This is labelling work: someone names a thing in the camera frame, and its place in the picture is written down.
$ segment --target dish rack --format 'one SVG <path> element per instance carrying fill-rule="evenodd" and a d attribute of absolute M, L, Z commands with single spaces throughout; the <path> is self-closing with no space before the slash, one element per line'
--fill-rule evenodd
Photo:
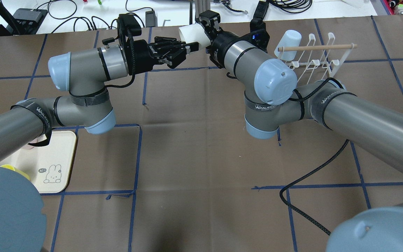
<path fill-rule="evenodd" d="M 313 76 L 313 73 L 315 70 L 322 70 L 324 71 L 323 76 L 321 79 L 325 79 L 326 75 L 329 75 L 329 77 L 334 77 L 340 67 L 343 65 L 343 63 L 346 61 L 347 57 L 351 53 L 351 51 L 354 48 L 357 48 L 357 44 L 351 43 L 351 44 L 340 44 L 340 45 L 335 45 L 335 35 L 334 33 L 330 32 L 327 34 L 328 36 L 328 41 L 326 45 L 315 45 L 317 38 L 315 37 L 314 34 L 310 33 L 309 34 L 309 42 L 307 43 L 306 46 L 297 46 L 297 47 L 279 47 L 276 48 L 280 54 L 280 58 L 282 57 L 283 53 L 285 51 L 297 51 L 301 52 L 300 56 L 298 58 L 295 57 L 295 59 L 298 59 L 297 61 L 283 61 L 290 69 L 294 70 L 300 67 L 305 67 L 303 73 L 298 77 L 298 83 L 300 84 L 299 81 L 304 75 L 307 75 L 310 73 L 309 78 L 307 80 L 306 84 L 310 83 L 310 79 Z M 339 50 L 339 49 L 346 49 L 344 54 L 341 56 L 340 59 L 330 59 L 329 55 L 332 50 Z M 322 50 L 322 54 L 319 59 L 312 59 L 312 53 L 315 50 Z M 309 57 L 306 61 L 301 61 L 303 56 L 308 53 Z"/>

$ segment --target power adapter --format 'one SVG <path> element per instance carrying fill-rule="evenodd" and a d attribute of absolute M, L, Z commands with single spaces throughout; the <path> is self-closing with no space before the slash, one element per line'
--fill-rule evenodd
<path fill-rule="evenodd" d="M 155 11 L 146 11 L 146 27 L 156 27 L 158 26 L 158 19 L 155 15 Z"/>

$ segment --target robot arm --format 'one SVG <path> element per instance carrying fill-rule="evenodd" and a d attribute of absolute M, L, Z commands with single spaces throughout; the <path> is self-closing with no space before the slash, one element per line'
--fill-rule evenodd
<path fill-rule="evenodd" d="M 219 23 L 218 13 L 201 13 L 192 31 L 204 33 L 191 38 L 207 38 L 209 43 L 201 44 L 207 45 L 211 61 L 245 85 L 249 134 L 268 139 L 280 125 L 313 118 L 403 172 L 403 114 L 360 99 L 331 78 L 296 87 L 293 70 L 266 53 L 264 24 L 251 25 L 250 34 L 238 37 Z M 189 37 L 187 28 L 180 32 L 182 39 Z"/>
<path fill-rule="evenodd" d="M 121 14 L 117 22 L 119 44 L 110 45 L 115 38 L 108 38 L 102 41 L 103 48 L 69 52 L 49 60 L 56 88 L 69 92 L 68 96 L 24 100 L 0 115 L 0 160 L 43 134 L 47 139 L 34 146 L 47 145 L 56 127 L 83 125 L 91 134 L 111 130 L 116 122 L 107 87 L 127 87 L 135 74 L 150 71 L 156 64 L 175 68 L 187 54 L 198 50 L 198 43 L 186 44 L 175 38 L 156 37 L 150 44 L 133 41 L 141 35 L 136 19 Z M 130 83 L 105 86 L 106 81 L 127 75 L 132 76 Z"/>

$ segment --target gray cylinder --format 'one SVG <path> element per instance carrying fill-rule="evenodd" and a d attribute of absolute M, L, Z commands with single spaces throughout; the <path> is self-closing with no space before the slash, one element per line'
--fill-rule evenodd
<path fill-rule="evenodd" d="M 34 113 L 16 107 L 0 115 L 0 161 L 43 132 L 43 122 Z"/>
<path fill-rule="evenodd" d="M 327 105 L 324 123 L 403 173 L 403 114 L 343 94 Z"/>

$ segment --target metal stand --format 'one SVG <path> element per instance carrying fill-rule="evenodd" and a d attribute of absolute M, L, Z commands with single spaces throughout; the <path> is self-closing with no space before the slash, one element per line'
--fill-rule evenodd
<path fill-rule="evenodd" d="M 211 9 L 210 0 L 195 0 L 195 18 L 197 19 L 200 13 Z"/>

